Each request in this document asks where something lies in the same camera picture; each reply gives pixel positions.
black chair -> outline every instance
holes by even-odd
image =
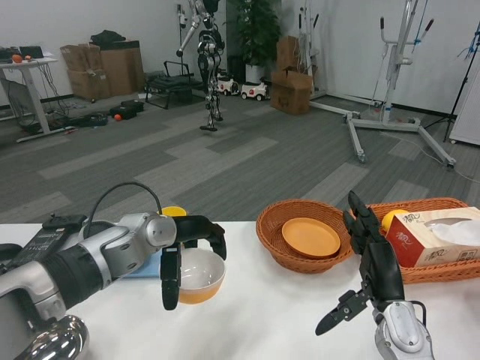
[[[168,64],[180,65],[181,75],[170,75]],[[188,65],[175,61],[165,61],[163,66],[166,70],[166,76],[157,76],[154,79],[149,79],[146,82],[146,98],[145,102],[156,107],[168,110],[170,105],[170,98],[175,94],[178,100],[184,104],[191,103],[193,100],[192,89],[202,90],[203,83],[201,81],[192,79],[193,73],[190,72]],[[153,103],[149,100],[149,95],[155,95],[160,98],[166,98],[164,105]]]

white desk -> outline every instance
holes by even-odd
[[[86,359],[381,360],[371,307],[317,337],[318,321],[348,289],[360,289],[359,258],[324,274],[280,267],[260,244],[254,222],[226,230],[226,276],[218,294],[165,311],[161,283],[119,280],[68,311],[90,331]],[[25,244],[40,225],[0,225],[1,242]],[[436,360],[479,358],[480,279],[406,286],[427,305]]]
[[[35,88],[35,84],[34,84],[33,78],[32,78],[32,73],[30,71],[32,68],[38,68],[41,65],[45,65],[45,64],[49,64],[51,62],[57,62],[57,61],[58,60],[56,60],[54,58],[39,58],[39,59],[32,60],[30,62],[23,61],[19,64],[16,64],[16,63],[0,64],[0,78],[2,78],[2,79],[7,79],[6,76],[5,76],[5,70],[18,70],[22,73],[23,79],[25,79],[25,82],[26,82],[26,86],[27,86],[27,89],[28,89],[28,94],[30,95],[31,102],[32,102],[33,107],[34,107],[33,110],[34,110],[35,117],[38,120],[38,122],[40,123],[41,129],[42,129],[42,133],[39,133],[39,134],[33,135],[33,136],[23,137],[22,139],[18,139],[17,140],[18,143],[21,143],[21,142],[27,141],[27,140],[37,139],[39,137],[45,137],[45,136],[48,136],[48,135],[55,134],[55,133],[62,132],[62,131],[66,130],[66,128],[61,128],[61,129],[57,129],[57,130],[50,130],[47,118],[45,117],[44,108],[42,107],[42,104],[40,102],[40,98],[38,97],[37,89]],[[2,85],[3,85],[3,89],[5,91],[5,94],[8,97],[8,87],[4,83],[2,83]]]

floor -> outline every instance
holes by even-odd
[[[106,110],[124,99],[72,111]],[[323,101],[363,111],[363,118],[376,114],[349,101]],[[221,107],[225,121],[216,133],[198,129],[205,123],[202,103],[169,110],[145,105],[128,121],[23,144],[15,143],[22,134],[14,121],[0,122],[0,223],[41,222],[52,212],[88,214],[107,188],[132,180],[157,192],[163,206],[180,205],[215,221],[254,221],[268,204],[289,198],[345,209],[350,189],[367,203],[456,197],[480,206],[479,184],[378,131],[358,131],[369,160],[360,164],[341,115],[312,109],[292,116],[239,97],[223,97]],[[394,116],[411,115],[397,110]],[[436,119],[419,117],[424,124]],[[440,139],[444,129],[429,130]],[[395,135],[423,145],[415,134]],[[444,145],[458,171],[480,179],[479,147]],[[154,207],[142,189],[123,187],[102,202],[96,218],[115,221]]]

wicker basket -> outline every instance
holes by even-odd
[[[371,208],[381,221],[388,212],[395,209],[403,209],[409,212],[424,212],[428,210],[465,208],[467,206],[465,202],[461,202],[460,200],[440,197],[436,199],[376,204],[371,205]],[[456,281],[480,276],[480,260],[451,262],[449,264],[423,266],[419,268],[400,268],[405,284]]]
[[[282,226],[293,218],[312,218],[329,225],[340,237],[340,251],[331,259],[310,259],[295,252],[282,236]],[[277,263],[304,274],[318,274],[352,255],[342,212],[323,202],[286,200],[270,205],[256,220],[256,234]]]

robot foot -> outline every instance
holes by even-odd
[[[200,126],[200,130],[215,132],[218,129],[213,125],[211,126],[206,125],[206,126]]]

